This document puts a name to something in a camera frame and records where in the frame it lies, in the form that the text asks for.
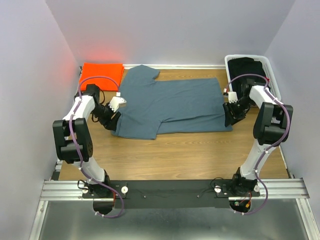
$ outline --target white wall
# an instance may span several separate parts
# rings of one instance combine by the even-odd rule
[[[1,1],[0,29],[0,239],[25,240],[79,67],[44,0]]]
[[[224,64],[264,54],[294,0],[46,0],[79,64]]]
[[[303,177],[320,226],[320,1],[296,0],[266,52],[282,100],[293,106],[287,142],[282,144],[288,168]]]

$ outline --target black bracket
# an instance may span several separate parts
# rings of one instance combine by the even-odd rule
[[[113,112],[107,103],[102,105],[101,103],[95,107],[92,114],[98,118],[99,123],[107,130],[115,131],[117,129],[117,122],[121,116],[120,112]]]
[[[92,96],[95,105],[97,106],[100,101],[100,88],[95,84],[88,84],[85,87],[84,91],[81,91],[82,96]],[[74,98],[79,97],[79,93],[77,92]]]
[[[109,187],[116,190],[123,199],[127,197],[126,193],[121,192],[123,187],[127,187],[126,182],[119,183],[117,181],[112,181],[109,184]],[[84,199],[112,199],[113,197],[114,193],[100,184],[88,184],[88,192],[82,194],[82,198]]]
[[[251,88],[256,85],[261,85],[261,83],[255,82],[252,78],[244,78],[241,83],[241,91],[240,93],[237,92],[238,101],[232,103],[225,102],[223,104],[225,127],[234,125],[246,118],[246,114],[250,110],[250,106],[255,104],[255,102],[250,99],[249,95]]]
[[[80,161],[76,146],[72,139],[65,139],[70,136],[69,121],[56,120],[52,124],[56,155],[60,160],[68,164]],[[76,141],[80,146],[83,161],[87,162],[93,155],[93,143],[89,134],[85,118],[77,118],[72,121],[73,131],[76,133]]]
[[[235,189],[233,179],[216,179],[211,185],[216,190],[220,189],[218,192],[215,192],[217,198],[245,197],[248,195],[248,192],[251,192],[253,197],[260,196],[259,192],[255,192],[254,190],[248,191],[247,188],[243,188],[242,190],[239,188]]]
[[[291,105],[284,105],[289,113],[290,120],[294,108]],[[279,105],[270,102],[263,102],[253,127],[253,137],[258,140],[260,145],[273,144],[278,141],[285,133],[287,127],[287,117]]]

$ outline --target folded orange cloth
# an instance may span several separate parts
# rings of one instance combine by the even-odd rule
[[[101,64],[85,62],[79,83],[88,77],[105,76],[112,78],[120,85],[124,69],[122,63]],[[117,91],[116,85],[106,78],[93,78],[85,81],[81,86],[81,91],[86,90],[87,84],[96,84],[102,91]]]

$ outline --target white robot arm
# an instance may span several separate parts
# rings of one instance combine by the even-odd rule
[[[260,170],[267,158],[280,142],[287,140],[289,131],[287,114],[289,123],[293,114],[293,107],[278,101],[266,85],[256,83],[248,77],[242,81],[241,89],[240,99],[235,92],[225,91],[225,95],[228,95],[228,102],[223,104],[225,125],[234,125],[243,120],[253,104],[259,108],[259,113],[253,127],[255,138],[253,147],[244,164],[233,175],[235,194],[238,191],[243,193],[254,190]]]
[[[117,92],[106,105],[99,103],[99,88],[90,84],[86,91],[82,92],[82,96],[76,96],[74,104],[70,112],[62,119],[54,121],[53,134],[56,147],[56,153],[60,160],[65,160],[67,163],[82,168],[91,178],[87,178],[87,183],[97,184],[92,179],[98,182],[109,181],[106,171],[101,168],[93,157],[93,144],[89,134],[87,120],[90,114],[98,118],[98,121],[108,130],[116,130],[117,120],[120,113],[118,108],[126,103],[126,100],[120,97]],[[67,122],[71,119],[74,132],[76,133],[77,142],[80,145],[80,151],[83,156],[81,163],[79,155],[76,152],[75,145],[72,140],[68,139],[70,129]]]

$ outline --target wooden floor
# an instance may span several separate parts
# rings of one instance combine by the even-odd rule
[[[221,89],[227,84],[223,69],[164,69],[157,80],[183,80],[217,77]],[[107,100],[115,95],[106,92]],[[156,140],[112,136],[99,123],[88,120],[93,156],[112,180],[191,180],[231,178],[246,160],[253,145],[253,126],[258,108],[231,132],[170,133]],[[262,178],[288,178],[282,156],[276,149],[264,165]],[[60,180],[84,179],[80,171],[63,163]]]

